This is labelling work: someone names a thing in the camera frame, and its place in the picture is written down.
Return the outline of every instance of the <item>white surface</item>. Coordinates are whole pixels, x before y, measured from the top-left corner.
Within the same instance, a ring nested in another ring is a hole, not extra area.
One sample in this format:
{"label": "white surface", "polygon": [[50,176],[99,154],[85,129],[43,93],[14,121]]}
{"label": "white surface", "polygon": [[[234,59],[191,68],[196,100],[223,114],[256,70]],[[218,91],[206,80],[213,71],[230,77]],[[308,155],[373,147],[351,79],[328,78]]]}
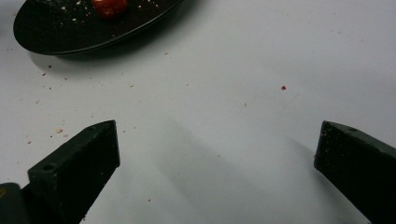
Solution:
{"label": "white surface", "polygon": [[323,120],[396,146],[394,0],[185,0],[68,57],[19,46],[22,2],[0,2],[0,183],[115,119],[121,167],[83,223],[367,223],[313,156]]}

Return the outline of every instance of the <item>red tomato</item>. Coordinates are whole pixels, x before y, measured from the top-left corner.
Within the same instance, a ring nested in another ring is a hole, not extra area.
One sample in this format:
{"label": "red tomato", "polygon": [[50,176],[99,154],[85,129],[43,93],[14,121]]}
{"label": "red tomato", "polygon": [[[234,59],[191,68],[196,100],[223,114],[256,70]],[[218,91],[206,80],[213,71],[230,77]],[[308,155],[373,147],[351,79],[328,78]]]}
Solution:
{"label": "red tomato", "polygon": [[96,13],[105,20],[122,15],[128,7],[127,0],[91,0]]}

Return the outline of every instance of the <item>black plate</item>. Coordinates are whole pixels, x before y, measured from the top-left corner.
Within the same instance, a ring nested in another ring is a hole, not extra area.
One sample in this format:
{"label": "black plate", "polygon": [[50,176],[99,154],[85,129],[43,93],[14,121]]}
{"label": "black plate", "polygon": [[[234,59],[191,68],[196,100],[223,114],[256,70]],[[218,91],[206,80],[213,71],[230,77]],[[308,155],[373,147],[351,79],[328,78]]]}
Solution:
{"label": "black plate", "polygon": [[134,35],[180,2],[128,0],[121,17],[105,21],[95,13],[91,0],[27,0],[14,21],[14,35],[21,46],[35,53],[80,53]]}

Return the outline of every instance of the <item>cherry tomato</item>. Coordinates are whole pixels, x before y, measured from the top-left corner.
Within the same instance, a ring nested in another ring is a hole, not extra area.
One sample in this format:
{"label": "cherry tomato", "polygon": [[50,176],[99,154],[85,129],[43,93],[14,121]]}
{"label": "cherry tomato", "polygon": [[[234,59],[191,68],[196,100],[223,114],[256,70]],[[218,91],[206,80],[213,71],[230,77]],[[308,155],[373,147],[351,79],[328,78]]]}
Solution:
{"label": "cherry tomato", "polygon": [[96,13],[105,20],[122,15],[128,8],[127,0],[91,0]]}

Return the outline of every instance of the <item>white table surface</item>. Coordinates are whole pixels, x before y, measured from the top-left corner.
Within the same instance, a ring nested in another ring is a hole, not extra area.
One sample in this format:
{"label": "white table surface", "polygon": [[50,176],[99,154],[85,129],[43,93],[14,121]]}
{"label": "white table surface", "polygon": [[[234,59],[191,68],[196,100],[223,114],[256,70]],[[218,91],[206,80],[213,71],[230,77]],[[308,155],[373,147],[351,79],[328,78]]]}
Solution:
{"label": "white table surface", "polygon": [[394,0],[185,0],[63,57],[16,42],[22,3],[0,2],[0,183],[115,119],[121,167],[82,223],[368,222],[313,156],[323,120],[396,146]]}

